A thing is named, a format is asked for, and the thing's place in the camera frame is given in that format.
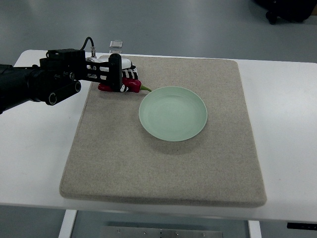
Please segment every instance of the gray floor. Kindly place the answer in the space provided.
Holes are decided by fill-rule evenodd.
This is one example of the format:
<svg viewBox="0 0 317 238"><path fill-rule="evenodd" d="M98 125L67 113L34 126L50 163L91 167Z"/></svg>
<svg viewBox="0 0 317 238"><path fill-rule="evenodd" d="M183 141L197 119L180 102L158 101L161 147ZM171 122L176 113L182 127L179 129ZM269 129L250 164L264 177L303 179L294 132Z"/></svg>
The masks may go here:
<svg viewBox="0 0 317 238"><path fill-rule="evenodd" d="M316 16L272 26L265 13L253 0L2 0L0 63L29 49L79 49L87 36L104 53L122 40L127 54L317 62ZM31 210L0 206L0 237L49 237L45 221L47 234L58 234L63 211ZM285 234L278 223L262 227L272 231L266 237Z"/></svg>

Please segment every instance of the metal plate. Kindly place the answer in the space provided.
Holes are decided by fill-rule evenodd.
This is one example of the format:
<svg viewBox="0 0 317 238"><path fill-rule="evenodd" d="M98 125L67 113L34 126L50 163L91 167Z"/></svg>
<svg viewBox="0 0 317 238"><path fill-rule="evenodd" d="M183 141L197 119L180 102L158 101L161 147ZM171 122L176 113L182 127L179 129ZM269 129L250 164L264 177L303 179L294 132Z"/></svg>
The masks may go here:
<svg viewBox="0 0 317 238"><path fill-rule="evenodd" d="M103 226L100 238L222 238L222 232Z"/></svg>

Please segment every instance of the light green plate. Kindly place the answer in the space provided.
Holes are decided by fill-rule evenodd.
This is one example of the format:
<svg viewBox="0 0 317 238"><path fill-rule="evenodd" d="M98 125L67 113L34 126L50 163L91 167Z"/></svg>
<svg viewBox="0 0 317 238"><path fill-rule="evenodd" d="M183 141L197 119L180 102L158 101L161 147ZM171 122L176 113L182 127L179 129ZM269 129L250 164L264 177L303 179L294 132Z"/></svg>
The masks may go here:
<svg viewBox="0 0 317 238"><path fill-rule="evenodd" d="M167 141L182 141L204 128L207 108L196 93L186 88L163 87L143 99L139 118L151 135Z"/></svg>

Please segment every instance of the gray mat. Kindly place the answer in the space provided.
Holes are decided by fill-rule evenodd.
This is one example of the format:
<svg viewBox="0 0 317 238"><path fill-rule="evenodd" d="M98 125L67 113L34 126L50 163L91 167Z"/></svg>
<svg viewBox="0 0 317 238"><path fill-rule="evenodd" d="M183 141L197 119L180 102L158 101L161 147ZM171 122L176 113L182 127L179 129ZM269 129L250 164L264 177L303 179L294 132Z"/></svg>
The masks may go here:
<svg viewBox="0 0 317 238"><path fill-rule="evenodd" d="M147 133L148 93L109 93L92 83L60 184L66 198L202 206L266 202L238 65L222 59L129 57L152 89L182 86L205 102L208 121L181 142Z"/></svg>

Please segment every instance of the red chili pepper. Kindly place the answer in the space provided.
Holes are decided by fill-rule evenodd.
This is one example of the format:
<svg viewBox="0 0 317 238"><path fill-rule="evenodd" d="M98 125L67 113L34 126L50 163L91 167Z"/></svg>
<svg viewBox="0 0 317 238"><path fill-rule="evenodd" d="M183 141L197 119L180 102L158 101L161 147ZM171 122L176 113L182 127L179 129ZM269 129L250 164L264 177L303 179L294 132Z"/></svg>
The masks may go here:
<svg viewBox="0 0 317 238"><path fill-rule="evenodd" d="M122 83L128 87L128 92L138 93L140 90L148 90L151 92L151 89L142 85L141 81L133 78L122 78ZM113 92L113 89L110 86L99 84L98 89L101 91Z"/></svg>

